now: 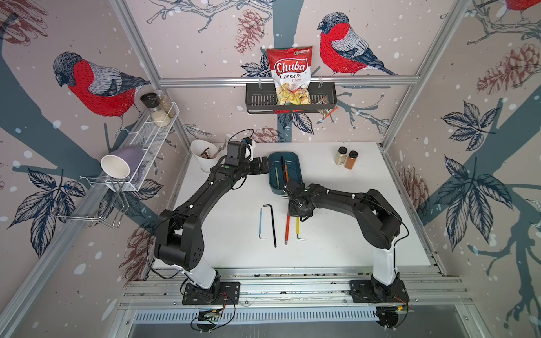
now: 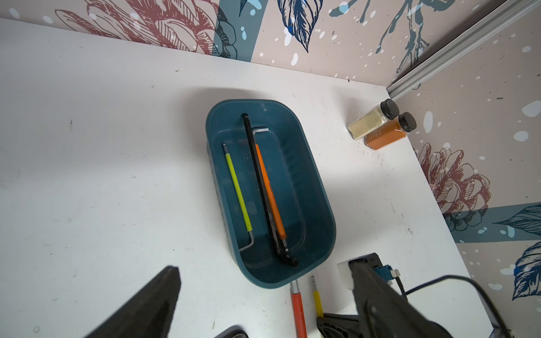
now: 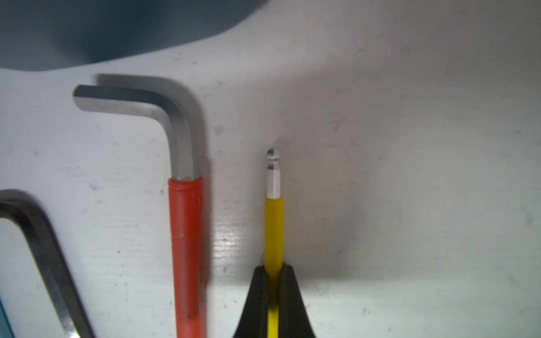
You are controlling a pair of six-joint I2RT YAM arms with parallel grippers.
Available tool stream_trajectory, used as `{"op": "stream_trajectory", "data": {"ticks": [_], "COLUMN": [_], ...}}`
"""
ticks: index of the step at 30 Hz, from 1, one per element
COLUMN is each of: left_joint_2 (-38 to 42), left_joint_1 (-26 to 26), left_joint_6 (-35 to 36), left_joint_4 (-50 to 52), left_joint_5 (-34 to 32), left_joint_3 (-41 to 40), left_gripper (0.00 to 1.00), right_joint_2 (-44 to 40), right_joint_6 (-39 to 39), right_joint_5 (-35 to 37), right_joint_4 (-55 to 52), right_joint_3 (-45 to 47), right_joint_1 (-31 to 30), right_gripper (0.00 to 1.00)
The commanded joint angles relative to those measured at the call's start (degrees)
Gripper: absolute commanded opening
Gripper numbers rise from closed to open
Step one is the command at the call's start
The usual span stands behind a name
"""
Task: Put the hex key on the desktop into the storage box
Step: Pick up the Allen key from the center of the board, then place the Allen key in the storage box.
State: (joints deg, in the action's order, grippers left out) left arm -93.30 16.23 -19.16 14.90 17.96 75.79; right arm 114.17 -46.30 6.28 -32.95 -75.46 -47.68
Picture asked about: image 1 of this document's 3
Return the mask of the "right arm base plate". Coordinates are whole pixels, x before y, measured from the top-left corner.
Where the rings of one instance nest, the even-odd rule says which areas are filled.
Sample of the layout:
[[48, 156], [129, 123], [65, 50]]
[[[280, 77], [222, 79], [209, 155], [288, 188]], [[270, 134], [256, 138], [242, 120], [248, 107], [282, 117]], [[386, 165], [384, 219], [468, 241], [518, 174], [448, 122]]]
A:
[[350, 280], [349, 295], [355, 304], [409, 303], [404, 282], [396, 278], [390, 286], [377, 280]]

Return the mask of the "short black hex key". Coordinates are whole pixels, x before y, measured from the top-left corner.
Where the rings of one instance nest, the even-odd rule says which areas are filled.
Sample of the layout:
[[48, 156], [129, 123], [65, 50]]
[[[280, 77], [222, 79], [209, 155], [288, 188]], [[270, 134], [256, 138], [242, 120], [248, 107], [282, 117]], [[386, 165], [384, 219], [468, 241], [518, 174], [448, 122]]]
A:
[[274, 244], [274, 247], [277, 248], [278, 244], [277, 244], [277, 237], [276, 237], [276, 223], [275, 223], [275, 218], [274, 218], [273, 206], [271, 204], [264, 204], [263, 207], [270, 208], [271, 225], [272, 225], [272, 231], [273, 231], [273, 244]]

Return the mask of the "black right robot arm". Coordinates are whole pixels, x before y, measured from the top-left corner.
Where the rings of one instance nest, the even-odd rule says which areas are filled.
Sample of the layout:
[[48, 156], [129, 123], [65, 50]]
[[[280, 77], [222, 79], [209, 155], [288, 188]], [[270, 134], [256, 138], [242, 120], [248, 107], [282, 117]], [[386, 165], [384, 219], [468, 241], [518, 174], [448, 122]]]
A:
[[364, 239], [373, 247], [371, 291], [389, 295], [398, 285], [400, 274], [394, 251], [403, 222], [378, 190], [352, 193], [330, 190], [319, 184], [306, 186], [290, 181], [283, 191], [289, 200], [289, 214], [301, 222], [313, 217], [317, 209], [355, 218]]

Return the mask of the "orange hex key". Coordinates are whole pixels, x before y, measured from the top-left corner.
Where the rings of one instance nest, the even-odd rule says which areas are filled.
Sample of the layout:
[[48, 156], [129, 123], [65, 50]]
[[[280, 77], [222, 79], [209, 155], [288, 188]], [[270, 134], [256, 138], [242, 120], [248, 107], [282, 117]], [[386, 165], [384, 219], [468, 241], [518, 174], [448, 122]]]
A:
[[287, 163], [286, 161], [282, 161], [282, 167], [283, 167], [283, 181], [285, 184], [288, 183], [289, 181], [289, 174], [288, 174], [288, 171], [287, 171]]

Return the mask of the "yellow hex key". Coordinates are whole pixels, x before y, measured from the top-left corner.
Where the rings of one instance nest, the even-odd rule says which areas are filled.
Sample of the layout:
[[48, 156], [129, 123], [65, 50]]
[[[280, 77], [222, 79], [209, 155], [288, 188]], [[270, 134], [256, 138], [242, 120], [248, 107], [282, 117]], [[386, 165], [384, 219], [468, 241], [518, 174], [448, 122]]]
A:
[[300, 218], [297, 218], [297, 219], [296, 219], [296, 238], [297, 238], [297, 240], [300, 241], [300, 242], [306, 241], [306, 239], [303, 238], [303, 237], [301, 236], [301, 232], [300, 232]]

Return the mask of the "green hex key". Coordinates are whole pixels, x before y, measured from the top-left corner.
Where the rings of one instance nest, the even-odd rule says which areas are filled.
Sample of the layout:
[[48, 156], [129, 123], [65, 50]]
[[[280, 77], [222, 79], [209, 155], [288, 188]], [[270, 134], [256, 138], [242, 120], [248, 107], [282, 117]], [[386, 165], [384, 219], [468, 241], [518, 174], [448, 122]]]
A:
[[274, 167], [274, 171], [275, 171], [275, 176], [276, 176], [276, 188], [279, 189], [280, 188], [280, 178], [279, 178], [278, 167], [277, 166]]

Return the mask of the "long black hex key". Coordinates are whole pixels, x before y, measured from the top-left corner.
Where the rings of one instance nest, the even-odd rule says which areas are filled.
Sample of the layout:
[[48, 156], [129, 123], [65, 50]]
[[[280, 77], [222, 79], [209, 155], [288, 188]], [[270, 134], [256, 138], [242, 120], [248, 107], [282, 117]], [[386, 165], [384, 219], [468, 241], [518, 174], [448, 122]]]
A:
[[283, 187], [287, 184], [287, 175], [286, 175], [286, 169], [285, 169], [285, 162], [282, 156], [280, 156], [280, 167], [282, 171], [282, 181], [283, 181]]

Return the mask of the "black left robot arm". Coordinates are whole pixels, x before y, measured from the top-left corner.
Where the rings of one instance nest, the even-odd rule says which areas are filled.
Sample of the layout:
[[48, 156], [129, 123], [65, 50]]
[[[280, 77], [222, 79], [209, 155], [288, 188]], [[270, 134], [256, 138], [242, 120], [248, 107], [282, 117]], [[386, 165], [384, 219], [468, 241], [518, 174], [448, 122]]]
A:
[[224, 156], [223, 160], [223, 164], [211, 168], [207, 180], [184, 204], [160, 214], [161, 222], [155, 230], [156, 259], [180, 270], [202, 290], [215, 289], [219, 284], [218, 272], [203, 257], [205, 218], [238, 180], [267, 174], [271, 167], [266, 156], [252, 160]]

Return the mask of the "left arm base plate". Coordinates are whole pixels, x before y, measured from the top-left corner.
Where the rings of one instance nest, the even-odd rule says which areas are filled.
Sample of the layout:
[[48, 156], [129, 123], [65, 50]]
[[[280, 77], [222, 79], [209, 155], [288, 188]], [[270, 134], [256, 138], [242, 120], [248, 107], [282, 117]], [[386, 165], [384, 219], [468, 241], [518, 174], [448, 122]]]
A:
[[240, 286], [241, 283], [239, 282], [221, 282], [219, 285], [214, 285], [209, 290], [205, 290], [192, 283], [188, 283], [183, 292], [182, 305], [210, 306], [223, 305], [226, 302], [232, 302], [237, 305], [239, 302]]

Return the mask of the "red hex key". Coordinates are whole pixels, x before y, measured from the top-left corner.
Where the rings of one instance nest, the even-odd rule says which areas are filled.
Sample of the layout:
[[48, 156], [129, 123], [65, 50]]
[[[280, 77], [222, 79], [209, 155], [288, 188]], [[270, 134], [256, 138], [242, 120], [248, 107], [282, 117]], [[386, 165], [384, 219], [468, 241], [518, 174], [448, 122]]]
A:
[[287, 212], [286, 226], [285, 226], [285, 245], [288, 245], [289, 242], [289, 232], [290, 232], [290, 213]]

